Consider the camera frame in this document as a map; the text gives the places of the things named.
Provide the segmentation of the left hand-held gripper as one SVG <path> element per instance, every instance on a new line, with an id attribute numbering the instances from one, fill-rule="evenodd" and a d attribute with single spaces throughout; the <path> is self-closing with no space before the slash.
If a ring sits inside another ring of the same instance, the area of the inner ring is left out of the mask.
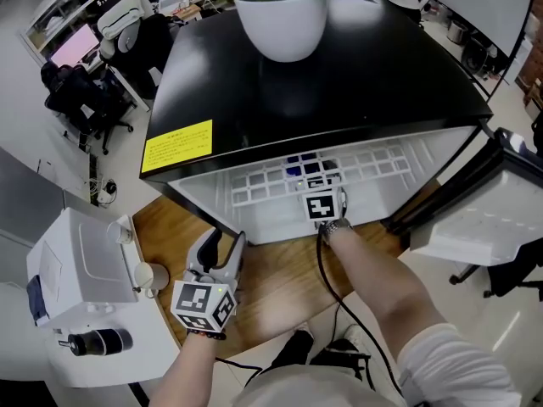
<path id="1" fill-rule="evenodd" d="M 222 231 L 214 227 L 202 234 L 188 251 L 188 270 L 174 283 L 170 312 L 186 329 L 219 333 L 235 314 L 238 275 L 230 272 L 239 272 L 242 265 L 245 232 L 235 237 L 217 274 L 199 271 L 218 266 L 221 239 Z"/>

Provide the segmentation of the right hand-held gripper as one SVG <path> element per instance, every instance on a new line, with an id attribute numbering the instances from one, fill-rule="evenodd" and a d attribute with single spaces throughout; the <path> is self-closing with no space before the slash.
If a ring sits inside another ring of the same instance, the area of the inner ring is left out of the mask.
<path id="1" fill-rule="evenodd" d="M 344 218 L 348 195 L 339 172 L 319 176 L 297 177 L 292 180 L 292 190 L 297 193 L 292 208 L 292 223 L 321 224 Z"/>

